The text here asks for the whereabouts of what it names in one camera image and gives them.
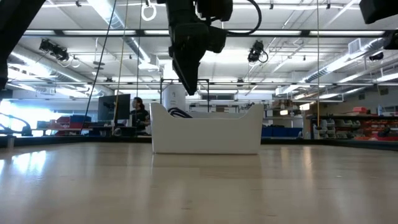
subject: ceiling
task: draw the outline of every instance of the ceiling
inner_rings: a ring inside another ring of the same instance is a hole
[[[285,29],[285,30],[391,30],[397,29],[397,16],[390,17],[366,25],[359,10],[359,1],[351,0],[330,0],[331,8],[325,9],[327,0],[319,0],[319,23],[316,9],[316,0],[274,0],[274,9],[270,10],[270,0],[256,1],[262,6],[262,23],[260,29]],[[36,18],[32,21],[29,29],[52,30],[52,29],[107,29],[107,22],[99,13],[87,2],[80,1],[82,7],[74,6],[75,0],[47,1],[39,11]],[[127,1],[118,1],[116,12],[121,15],[121,20],[125,20]],[[141,19],[141,1],[130,0],[126,26],[128,29],[167,29],[167,14],[164,6],[156,5],[157,14],[151,21]],[[234,1],[234,12],[228,22],[221,24],[214,22],[213,25],[224,29],[252,29],[257,22],[255,9],[248,5],[247,1]],[[146,9],[146,16],[150,16],[152,9]],[[348,44],[357,37],[352,38],[305,38],[305,37],[228,37],[224,51],[220,54],[207,52],[202,58],[199,68],[199,78],[210,79],[211,82],[235,82],[238,78],[243,78],[245,82],[299,82],[309,72],[322,67],[344,55],[348,51]],[[19,45],[43,55],[39,50],[42,37],[23,37]],[[138,69],[138,60],[134,52],[119,37],[110,37],[105,44],[105,38],[98,38],[98,48],[96,50],[95,37],[50,37],[53,43],[66,47],[68,53],[80,60],[80,66],[72,67],[76,61],[67,68],[77,74],[93,80],[93,72],[96,65],[93,61],[100,60],[101,51],[105,47],[103,56],[103,70],[99,72],[99,82],[112,78],[118,79],[121,71],[121,82],[159,82],[162,72],[153,70]],[[160,65],[170,63],[168,58],[168,48],[170,39],[168,37],[135,37],[147,55],[156,55],[160,59]],[[247,61],[249,48],[256,40],[263,41],[266,52],[269,54],[267,63],[250,65]],[[367,57],[357,58],[353,63],[333,71],[333,73],[321,77],[320,82],[337,83],[341,79],[354,75],[363,70],[378,68],[381,63],[397,60],[398,51],[384,51],[384,59],[371,62]],[[44,55],[45,58],[56,63],[53,57]],[[380,75],[380,70],[373,71],[372,76]],[[370,82],[370,73],[364,74],[351,82]],[[275,90],[280,85],[259,85],[256,90]],[[136,89],[137,86],[121,85],[123,89]],[[159,89],[159,84],[139,85],[142,89]],[[254,85],[245,85],[240,88],[250,90]],[[116,85],[107,88],[115,90]],[[213,85],[211,89],[231,89],[237,86]],[[298,88],[300,92],[311,92],[309,89]]]

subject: woman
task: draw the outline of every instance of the woman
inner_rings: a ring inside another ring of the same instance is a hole
[[[137,128],[137,131],[145,131],[145,127],[150,125],[149,112],[145,110],[145,105],[142,103],[142,99],[135,97],[132,101],[133,111],[130,112],[132,115],[132,125]]]

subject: computer monitor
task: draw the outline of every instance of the computer monitor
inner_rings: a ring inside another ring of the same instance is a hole
[[[130,94],[119,95],[118,119],[130,119]],[[103,96],[98,99],[98,121],[112,121],[116,106],[115,96]]]

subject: white cylinder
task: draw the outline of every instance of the white cylinder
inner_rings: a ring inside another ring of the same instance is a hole
[[[169,85],[163,91],[163,106],[170,108],[180,108],[185,111],[185,89],[183,85]]]

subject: dark hair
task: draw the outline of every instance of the dark hair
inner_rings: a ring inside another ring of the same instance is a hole
[[[141,109],[145,109],[145,105],[142,103],[142,99],[141,98],[139,98],[139,97],[134,97],[134,99],[133,100],[136,100],[137,101],[137,103],[140,103],[141,105],[140,105],[140,107],[141,107]]]

